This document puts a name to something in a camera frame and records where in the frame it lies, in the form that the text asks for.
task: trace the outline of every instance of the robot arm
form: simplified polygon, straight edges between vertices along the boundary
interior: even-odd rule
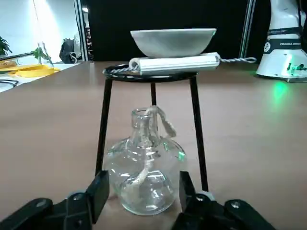
[[[107,171],[101,171],[85,193],[76,193],[58,204],[50,199],[30,201],[0,222],[1,230],[91,230],[109,195]],[[224,206],[195,192],[188,172],[180,173],[180,213],[172,230],[275,230],[242,200]]]

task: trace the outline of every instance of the white robot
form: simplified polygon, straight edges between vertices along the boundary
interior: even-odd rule
[[[307,54],[301,45],[306,14],[296,0],[271,0],[271,12],[268,38],[257,74],[287,82],[307,81]]]

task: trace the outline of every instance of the potted plant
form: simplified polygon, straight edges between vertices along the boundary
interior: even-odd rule
[[[0,36],[0,57],[7,56],[8,52],[12,53],[8,42]]]

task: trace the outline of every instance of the white wall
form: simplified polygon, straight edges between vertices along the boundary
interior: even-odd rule
[[[13,54],[27,53],[44,40],[53,62],[61,61],[59,52],[64,38],[73,39],[78,32],[73,0],[2,0],[0,7],[0,36],[8,41]],[[33,57],[19,60],[35,64]]]

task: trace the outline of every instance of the black wall panel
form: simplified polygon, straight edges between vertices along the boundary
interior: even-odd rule
[[[130,30],[217,28],[206,52],[238,57],[246,0],[87,0],[94,60],[143,57]]]

